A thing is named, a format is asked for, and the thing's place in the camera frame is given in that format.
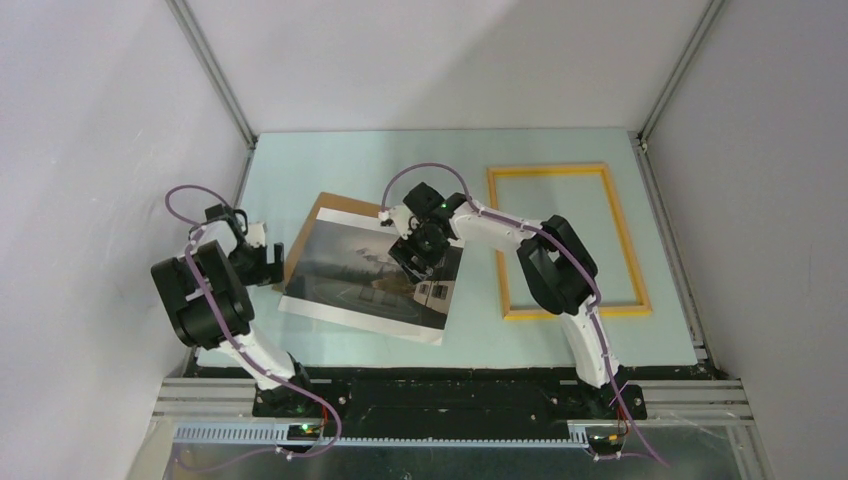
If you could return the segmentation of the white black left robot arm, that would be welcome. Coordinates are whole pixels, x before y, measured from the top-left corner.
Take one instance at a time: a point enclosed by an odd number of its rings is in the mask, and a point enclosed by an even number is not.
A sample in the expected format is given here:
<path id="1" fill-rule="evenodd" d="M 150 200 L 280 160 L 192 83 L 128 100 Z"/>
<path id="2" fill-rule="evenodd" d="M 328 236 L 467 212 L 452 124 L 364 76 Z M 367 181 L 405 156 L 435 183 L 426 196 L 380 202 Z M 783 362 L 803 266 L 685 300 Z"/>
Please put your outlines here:
<path id="1" fill-rule="evenodd" d="M 283 253 L 283 244 L 267 244 L 264 223 L 218 204 L 190 230 L 182 255 L 151 269 L 178 339 L 230 357 L 255 380 L 256 416 L 299 417 L 316 406 L 304 367 L 250 324 L 255 310 L 248 289 L 282 283 Z"/>

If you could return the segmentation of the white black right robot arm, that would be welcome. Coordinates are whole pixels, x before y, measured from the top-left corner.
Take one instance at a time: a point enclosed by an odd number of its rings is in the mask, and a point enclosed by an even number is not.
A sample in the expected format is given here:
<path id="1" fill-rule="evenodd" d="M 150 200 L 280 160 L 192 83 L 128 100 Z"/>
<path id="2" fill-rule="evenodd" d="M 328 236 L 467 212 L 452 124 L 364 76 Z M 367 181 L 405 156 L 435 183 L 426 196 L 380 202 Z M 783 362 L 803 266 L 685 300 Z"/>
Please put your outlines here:
<path id="1" fill-rule="evenodd" d="M 463 193 L 443 197 L 425 183 L 402 204 L 382 208 L 382 226 L 399 237 L 390 256 L 413 281 L 432 280 L 455 242 L 477 242 L 516 255 L 533 300 L 562 322 L 576 362 L 585 411 L 606 418 L 622 403 L 620 363 L 600 321 L 598 267 L 571 224 L 553 215 L 526 220 L 486 207 Z"/>

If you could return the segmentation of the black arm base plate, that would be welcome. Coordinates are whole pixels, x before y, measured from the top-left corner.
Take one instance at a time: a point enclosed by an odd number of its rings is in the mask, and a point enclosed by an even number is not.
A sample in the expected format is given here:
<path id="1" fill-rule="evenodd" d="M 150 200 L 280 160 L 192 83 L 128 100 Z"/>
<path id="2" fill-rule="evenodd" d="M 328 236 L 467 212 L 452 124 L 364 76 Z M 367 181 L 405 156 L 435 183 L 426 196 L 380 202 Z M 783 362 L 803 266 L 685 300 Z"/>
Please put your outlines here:
<path id="1" fill-rule="evenodd" d="M 341 418 L 345 440 L 568 440 L 570 422 L 622 419 L 611 387 L 569 369 L 314 369 L 312 398 L 256 390 L 258 418 L 314 419 L 327 436 Z"/>

